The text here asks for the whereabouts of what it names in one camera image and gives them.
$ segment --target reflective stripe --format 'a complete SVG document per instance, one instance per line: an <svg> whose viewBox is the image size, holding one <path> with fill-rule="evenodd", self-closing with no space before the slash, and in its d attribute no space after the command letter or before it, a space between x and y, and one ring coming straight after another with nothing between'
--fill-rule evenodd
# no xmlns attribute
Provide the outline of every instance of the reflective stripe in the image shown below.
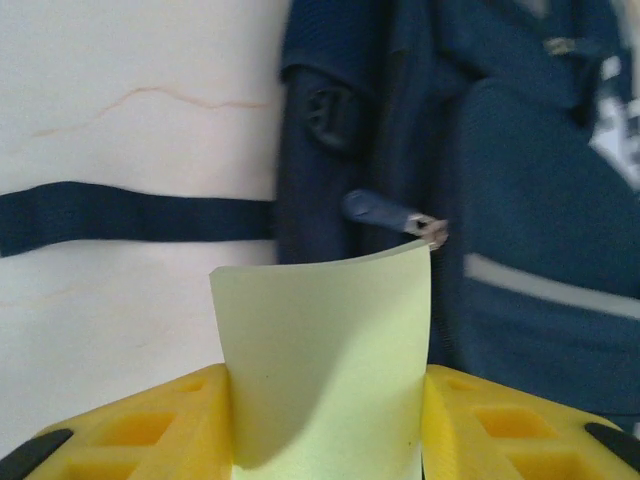
<svg viewBox="0 0 640 480"><path fill-rule="evenodd" d="M548 280L505 267L478 254L465 256L465 276L541 300L640 320L640 300Z"/></svg>

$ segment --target navy strap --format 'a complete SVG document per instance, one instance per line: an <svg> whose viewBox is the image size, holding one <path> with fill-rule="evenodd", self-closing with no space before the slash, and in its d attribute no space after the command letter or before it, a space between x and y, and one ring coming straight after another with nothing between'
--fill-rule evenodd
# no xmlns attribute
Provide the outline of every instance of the navy strap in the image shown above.
<svg viewBox="0 0 640 480"><path fill-rule="evenodd" d="M147 195L79 182L0 196L0 255L69 240L224 242L273 238L272 202Z"/></svg>

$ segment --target backpack pocket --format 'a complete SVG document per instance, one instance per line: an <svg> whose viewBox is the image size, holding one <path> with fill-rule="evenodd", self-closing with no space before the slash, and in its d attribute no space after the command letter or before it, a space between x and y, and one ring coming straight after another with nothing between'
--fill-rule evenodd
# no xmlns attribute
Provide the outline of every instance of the backpack pocket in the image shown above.
<svg viewBox="0 0 640 480"><path fill-rule="evenodd" d="M473 374L609 418L640 422L640 300L464 257L457 344Z"/></svg>

